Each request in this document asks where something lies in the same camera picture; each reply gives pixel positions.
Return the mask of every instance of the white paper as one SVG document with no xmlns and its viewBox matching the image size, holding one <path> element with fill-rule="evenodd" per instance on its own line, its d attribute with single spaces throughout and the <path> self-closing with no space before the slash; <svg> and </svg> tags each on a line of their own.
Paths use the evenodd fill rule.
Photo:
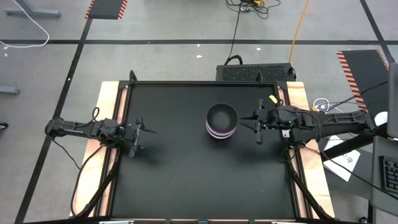
<svg viewBox="0 0 398 224">
<path fill-rule="evenodd" d="M 341 140 L 339 137 L 331 136 L 330 140 L 326 144 L 325 150 L 327 150 L 337 144 L 340 144 L 342 142 L 343 142 L 343 140 Z M 353 150 L 353 151 L 346 153 L 342 156 L 338 156 L 332 160 L 352 172 L 355 168 L 356 163 L 358 162 L 360 155 L 361 155 L 361 153 L 359 153 L 357 150 Z M 340 167 L 339 165 L 336 165 L 332 161 L 325 161 L 323 163 L 323 166 L 347 182 L 349 181 L 349 178 L 351 177 L 351 174 L 347 170 L 344 170 L 342 167 Z"/>
</svg>

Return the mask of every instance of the yellow cable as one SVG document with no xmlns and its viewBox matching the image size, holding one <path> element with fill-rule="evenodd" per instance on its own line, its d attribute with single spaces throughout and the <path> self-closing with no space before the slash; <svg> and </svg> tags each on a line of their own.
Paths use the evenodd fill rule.
<svg viewBox="0 0 398 224">
<path fill-rule="evenodd" d="M 305 12 L 307 11 L 307 7 L 308 7 L 309 2 L 310 2 L 310 0 L 306 0 L 306 2 L 305 2 L 304 10 L 303 10 L 303 13 L 301 14 L 300 22 L 298 22 L 297 30 L 296 30 L 296 33 L 294 34 L 292 48 L 290 49 L 289 63 L 292 63 L 294 43 L 296 42 L 297 34 L 299 33 L 301 24 L 303 23 L 303 20 L 304 20 L 304 17 L 305 17 Z"/>
</svg>

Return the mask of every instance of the floor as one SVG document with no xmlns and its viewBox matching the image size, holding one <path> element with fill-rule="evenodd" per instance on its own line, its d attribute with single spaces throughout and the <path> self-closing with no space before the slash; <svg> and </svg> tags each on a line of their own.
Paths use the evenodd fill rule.
<svg viewBox="0 0 398 224">
<path fill-rule="evenodd" d="M 0 118 L 10 125 L 0 133 L 1 223 L 14 223 L 16 219 L 44 144 L 44 126 L 57 105 L 63 107 L 55 114 L 65 119 L 89 120 L 101 82 L 127 80 L 130 69 L 140 80 L 214 80 L 216 66 L 223 64 L 229 54 L 237 16 L 224 0 L 135 0 L 129 2 L 120 21 L 93 20 L 87 26 L 85 45 L 79 47 L 90 0 L 32 2 L 37 8 L 58 9 L 62 17 L 36 19 L 50 34 L 51 42 L 45 47 L 0 48 L 0 84 L 21 89 L 19 95 L 0 95 Z M 369 6 L 380 35 L 376 35 L 362 3 Z M 283 0 L 280 6 L 270 9 L 265 21 L 255 14 L 241 14 L 237 40 L 270 41 L 236 44 L 233 52 L 246 63 L 287 62 L 290 45 L 277 40 L 292 40 L 304 5 L 305 0 Z M 14 6 L 11 0 L 0 0 L 0 9 Z M 310 104 L 318 97 L 340 101 L 352 95 L 337 50 L 378 49 L 398 58 L 397 7 L 396 0 L 310 2 L 298 35 L 306 42 L 296 45 L 292 60 Z M 25 17 L 2 12 L 0 30 L 0 40 L 13 40 L 15 44 L 45 39 L 44 33 Z M 156 40 L 165 41 L 159 44 Z M 64 86 L 69 89 L 65 100 L 59 101 Z M 342 105 L 340 109 L 350 111 L 356 107 Z M 86 140 L 64 137 L 59 143 L 77 161 L 83 159 Z M 76 175 L 77 169 L 69 158 L 51 144 L 25 222 L 67 218 Z M 365 199 L 332 185 L 330 194 L 341 220 L 356 221 L 367 214 Z M 398 222 L 385 213 L 380 217 L 381 223 Z"/>
</svg>

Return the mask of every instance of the orange and black striped tape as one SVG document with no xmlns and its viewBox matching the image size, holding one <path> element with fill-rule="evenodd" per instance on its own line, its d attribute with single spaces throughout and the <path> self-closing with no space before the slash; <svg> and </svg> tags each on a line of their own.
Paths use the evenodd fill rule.
<svg viewBox="0 0 398 224">
<path fill-rule="evenodd" d="M 383 55 L 380 53 L 380 51 L 379 50 L 376 50 L 376 52 L 379 54 L 379 56 L 380 56 L 380 58 L 381 58 L 381 61 L 383 62 L 383 64 L 384 64 L 384 66 L 385 66 L 385 68 L 387 69 L 387 71 L 388 71 L 388 64 L 386 63 L 386 61 L 384 60 L 384 57 L 383 57 Z"/>
<path fill-rule="evenodd" d="M 359 96 L 359 94 L 361 92 L 359 91 L 358 85 L 355 82 L 355 78 L 354 78 L 353 74 L 351 73 L 351 69 L 349 68 L 346 57 L 340 51 L 337 51 L 337 57 L 338 57 L 338 60 L 340 61 L 341 66 L 343 67 L 344 74 L 346 75 L 349 87 L 351 87 L 351 91 L 353 92 L 353 94 L 355 96 L 355 100 L 358 104 L 358 107 L 361 108 L 362 110 L 365 110 L 366 112 L 368 112 L 368 109 L 366 108 L 366 105 L 365 105 L 364 100 L 362 99 L 362 96 Z"/>
<path fill-rule="evenodd" d="M 94 0 L 91 0 L 90 6 L 88 6 L 88 9 L 87 9 L 87 12 L 86 12 L 86 16 L 85 16 L 86 19 L 88 19 L 88 14 L 90 13 L 91 8 L 93 7 L 93 4 L 94 4 Z"/>
<path fill-rule="evenodd" d="M 123 18 L 124 11 L 126 10 L 126 7 L 127 7 L 127 0 L 123 0 L 122 5 L 120 6 L 118 19 L 122 19 Z"/>
</svg>

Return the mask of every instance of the white wire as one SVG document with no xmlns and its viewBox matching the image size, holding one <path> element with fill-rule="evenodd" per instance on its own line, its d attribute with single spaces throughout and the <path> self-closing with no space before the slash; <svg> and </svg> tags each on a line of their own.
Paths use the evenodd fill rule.
<svg viewBox="0 0 398 224">
<path fill-rule="evenodd" d="M 315 103 L 316 103 L 318 100 L 324 100 L 324 101 L 326 101 L 326 103 L 320 103 L 320 104 L 318 104 L 318 105 L 315 105 Z M 325 114 L 329 112 L 330 103 L 329 103 L 329 100 L 328 100 L 328 99 L 326 99 L 326 98 L 318 98 L 318 99 L 314 100 L 313 103 L 312 103 L 312 106 L 315 107 L 316 109 L 318 109 L 318 107 L 319 107 L 320 105 L 327 105 L 328 108 L 325 109 L 325 111 L 326 111 Z M 334 107 L 333 109 L 336 109 L 336 110 L 338 110 L 338 111 L 344 113 L 344 111 L 340 110 L 340 109 L 337 108 L 337 107 Z"/>
<path fill-rule="evenodd" d="M 22 10 L 22 12 L 25 13 L 25 15 L 26 15 L 34 24 L 36 24 L 40 29 L 42 29 L 42 30 L 45 32 L 45 34 L 47 35 L 47 40 L 46 40 L 43 44 L 39 44 L 39 45 L 28 45 L 28 46 L 15 46 L 15 45 L 9 45 L 9 44 L 6 44 L 6 43 L 2 42 L 1 40 L 0 40 L 0 44 L 3 44 L 3 45 L 5 45 L 5 46 L 7 46 L 7 47 L 20 48 L 20 49 L 29 48 L 29 47 L 43 47 L 44 45 L 46 45 L 47 42 L 50 40 L 50 34 L 49 34 L 42 26 L 40 26 L 36 21 L 34 21 L 34 20 L 28 15 L 28 13 L 26 13 L 25 9 L 22 8 L 22 6 L 20 6 L 20 5 L 18 4 L 18 2 L 16 2 L 15 0 L 12 0 L 12 1 L 14 1 L 14 3 Z"/>
</svg>

